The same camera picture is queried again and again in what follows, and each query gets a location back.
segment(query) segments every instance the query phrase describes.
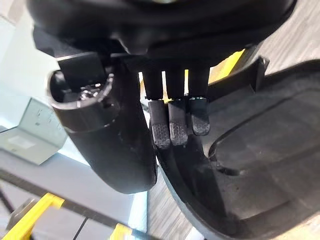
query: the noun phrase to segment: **black plastic cover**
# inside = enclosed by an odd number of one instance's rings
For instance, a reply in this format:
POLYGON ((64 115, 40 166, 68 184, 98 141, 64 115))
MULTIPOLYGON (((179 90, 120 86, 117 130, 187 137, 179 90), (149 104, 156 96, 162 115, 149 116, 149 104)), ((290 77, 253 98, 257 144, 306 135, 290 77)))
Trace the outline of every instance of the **black plastic cover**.
POLYGON ((209 104, 209 135, 157 152, 208 240, 271 239, 320 210, 320 60, 266 76, 257 92, 256 64, 217 83, 225 94, 209 104))

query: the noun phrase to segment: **curved black edge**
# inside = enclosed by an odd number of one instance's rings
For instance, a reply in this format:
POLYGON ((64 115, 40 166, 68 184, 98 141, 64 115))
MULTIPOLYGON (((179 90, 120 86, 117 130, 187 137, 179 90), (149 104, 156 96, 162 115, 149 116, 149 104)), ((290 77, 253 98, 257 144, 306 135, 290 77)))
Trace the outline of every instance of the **curved black edge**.
MULTIPOLYGON (((292 66, 288 69, 284 69, 280 72, 273 73, 270 75, 267 75, 264 77, 261 85, 261 89, 267 88, 269 86, 272 86, 274 84, 279 83, 280 81, 283 81, 286 77, 288 77, 291 74, 296 73, 313 73, 318 72, 320 69, 320 59, 319 60, 310 60, 306 61, 300 64, 297 64, 295 66, 292 66)), ((242 77, 248 76, 249 73, 243 74, 242 77)), ((232 93, 234 89, 232 88, 230 91, 228 91, 228 94, 232 93)), ((221 232, 221 229, 217 229, 215 227, 215 224, 224 225, 224 224, 231 224, 235 226, 247 226, 250 223, 257 222, 259 224, 264 224, 265 221, 269 221, 269 216, 271 215, 277 215, 277 216, 286 216, 287 220, 283 221, 280 228, 273 230, 271 232, 265 233, 264 235, 251 237, 251 240, 264 240, 264 239, 270 239, 279 236, 282 233, 287 232, 291 228, 295 227, 297 223, 300 223, 304 221, 305 219, 309 218, 314 212, 312 209, 306 208, 296 199, 290 199, 289 201, 283 203, 282 205, 279 205, 273 209, 270 209, 267 212, 264 212, 265 214, 259 214, 254 217, 248 218, 248 219, 242 219, 242 220, 234 220, 232 219, 226 219, 223 217, 219 217, 215 214, 208 214, 208 209, 202 205, 196 196, 193 195, 190 188, 186 184, 185 180, 183 179, 180 170, 177 166, 177 163, 174 159, 174 156, 172 155, 173 148, 167 150, 156 150, 156 155, 158 157, 160 166, 161 166, 161 172, 163 174, 164 180, 172 193, 173 198, 177 202, 178 206, 182 210, 182 212, 185 214, 186 218, 192 223, 193 226, 195 226, 207 239, 211 240, 220 240, 220 239, 229 239, 229 240, 239 240, 239 239, 248 239, 244 235, 242 236, 230 236, 225 235, 221 232)), ((218 169, 215 171, 212 169, 215 173, 214 174, 221 174, 221 171, 218 171, 218 169)))
POLYGON ((230 218, 230 216, 223 217, 216 214, 208 214, 208 211, 210 210, 202 205, 198 201, 197 197, 193 195, 189 187, 184 182, 176 162, 174 159, 168 157, 172 154, 171 151, 172 148, 167 150, 159 150, 157 152, 163 178, 181 211, 185 214, 186 218, 191 222, 191 224, 206 237, 206 239, 269 240, 290 230, 297 225, 297 222, 304 221, 313 213, 311 209, 307 209, 302 206, 299 200, 293 199, 284 202, 283 204, 278 205, 268 211, 265 211, 263 214, 261 213, 247 219, 237 219, 230 218), (282 219, 280 229, 263 232, 263 230, 261 230, 261 226, 263 226, 266 221, 275 221, 272 216, 291 217, 289 217, 286 221, 282 219), (259 225, 260 229, 256 232, 251 232, 250 229, 248 229, 248 225, 252 224, 259 225), (256 234, 256 236, 248 237, 248 235, 252 234, 256 234))
MULTIPOLYGON (((240 88, 243 88, 245 86, 252 85, 256 74, 258 74, 258 69, 261 67, 262 61, 263 61, 263 58, 260 57, 255 62, 253 62, 251 65, 244 68, 243 70, 239 70, 239 71, 235 72, 234 74, 232 74, 230 77, 222 79, 221 81, 219 81, 221 86, 219 86, 219 85, 216 86, 215 84, 211 84, 209 86, 209 87, 211 87, 210 93, 215 94, 217 91, 219 91, 219 89, 223 87, 223 83, 224 83, 223 81, 228 81, 228 83, 225 85, 225 93, 228 93, 228 94, 231 94, 232 92, 239 90, 240 88), (238 88, 232 87, 231 84, 236 82, 237 79, 239 81, 239 83, 237 85, 238 88)), ((290 76, 292 74, 309 74, 309 73, 313 73, 313 72, 318 72, 319 69, 320 69, 320 59, 309 60, 306 62, 299 63, 297 65, 291 66, 291 67, 284 69, 284 70, 281 70, 279 72, 264 76, 263 80, 260 83, 260 90, 271 87, 272 85, 275 85, 275 84, 283 81, 285 78, 287 78, 288 76, 290 76)), ((299 94, 300 94, 300 92, 291 96, 291 97, 285 98, 272 106, 269 106, 268 108, 251 116, 250 118, 239 123, 238 125, 236 125, 232 129, 228 130, 223 135, 221 135, 211 145, 211 147, 209 149, 209 154, 208 154, 209 159, 211 161, 213 161, 213 163, 215 163, 216 170, 222 174, 227 175, 227 176, 236 177, 236 176, 248 175, 248 174, 256 172, 256 171, 263 171, 267 167, 268 167, 268 169, 270 169, 270 168, 277 168, 279 165, 283 165, 284 164, 283 162, 275 162, 275 163, 270 163, 268 166, 261 166, 261 167, 250 168, 250 169, 233 169, 233 168, 225 167, 217 161, 216 148, 217 148, 217 145, 219 142, 223 141, 223 139, 225 139, 229 134, 231 134, 232 132, 234 132, 235 130, 240 128, 241 126, 243 126, 246 123, 250 122, 251 120, 263 115, 264 113, 270 111, 271 109, 277 107, 278 105, 296 97, 299 94)), ((211 100, 216 100, 215 97, 212 97, 212 96, 210 96, 210 97, 211 97, 210 98, 211 100)))

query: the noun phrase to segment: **light gray wall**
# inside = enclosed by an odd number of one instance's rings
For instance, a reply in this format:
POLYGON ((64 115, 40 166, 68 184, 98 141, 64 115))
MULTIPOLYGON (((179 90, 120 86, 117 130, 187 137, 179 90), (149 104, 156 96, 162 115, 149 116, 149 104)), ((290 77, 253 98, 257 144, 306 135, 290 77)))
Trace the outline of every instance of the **light gray wall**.
POLYGON ((55 154, 40 166, 0 150, 2 169, 81 205, 127 223, 133 195, 119 193, 87 165, 55 154))
MULTIPOLYGON (((57 153, 38 166, 0 150, 0 167, 50 192, 128 223, 134 196, 113 190, 89 166, 62 154, 57 153)), ((31 196, 30 193, 3 181, 1 188, 15 208, 31 196)), ((74 236, 83 219, 82 216, 66 209, 51 209, 41 217, 36 232, 40 239, 71 239, 71 235, 74 236)), ((93 239, 97 240, 107 239, 112 231, 111 228, 89 220, 79 239, 88 239, 88 236, 96 236, 93 239)))
MULTIPOLYGON (((27 199, 39 199, 39 197, 4 181, 0 181, 0 186, 14 209, 21 206, 27 199)), ((0 238, 6 234, 9 218, 8 210, 0 202, 0 238)), ((36 221, 32 235, 36 240, 71 240, 84 219, 83 216, 70 210, 49 207, 36 221)), ((106 240, 112 232, 112 228, 89 219, 77 240, 106 240)))

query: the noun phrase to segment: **yellow metal frame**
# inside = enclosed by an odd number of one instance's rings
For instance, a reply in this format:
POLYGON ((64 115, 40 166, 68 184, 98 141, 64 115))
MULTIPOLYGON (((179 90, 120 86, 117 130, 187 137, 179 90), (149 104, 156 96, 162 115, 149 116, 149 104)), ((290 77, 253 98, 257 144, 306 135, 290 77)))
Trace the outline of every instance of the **yellow metal frame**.
POLYGON ((132 229, 118 223, 110 236, 110 240, 124 240, 126 237, 131 236, 132 229))
POLYGON ((64 201, 65 200, 60 197, 47 193, 11 228, 2 240, 30 239, 30 235, 38 218, 40 218, 49 207, 60 209, 64 201))

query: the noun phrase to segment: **yellow bar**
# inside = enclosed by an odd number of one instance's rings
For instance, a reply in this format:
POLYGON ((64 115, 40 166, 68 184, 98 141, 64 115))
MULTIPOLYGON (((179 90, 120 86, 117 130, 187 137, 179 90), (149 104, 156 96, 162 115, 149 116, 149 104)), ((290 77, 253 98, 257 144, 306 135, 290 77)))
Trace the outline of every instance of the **yellow bar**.
POLYGON ((227 77, 231 73, 232 69, 235 67, 236 63, 238 62, 238 60, 240 59, 244 51, 245 51, 244 49, 242 51, 237 51, 234 54, 232 54, 230 57, 228 57, 226 59, 225 65, 223 66, 223 68, 221 69, 221 71, 219 72, 219 75, 215 80, 220 80, 227 77))
POLYGON ((131 234, 132 229, 130 227, 118 223, 110 236, 110 240, 125 240, 125 237, 131 236, 131 234))
POLYGON ((59 209, 64 201, 65 200, 60 197, 47 193, 4 236, 3 240, 28 240, 36 221, 47 208, 52 206, 59 209))

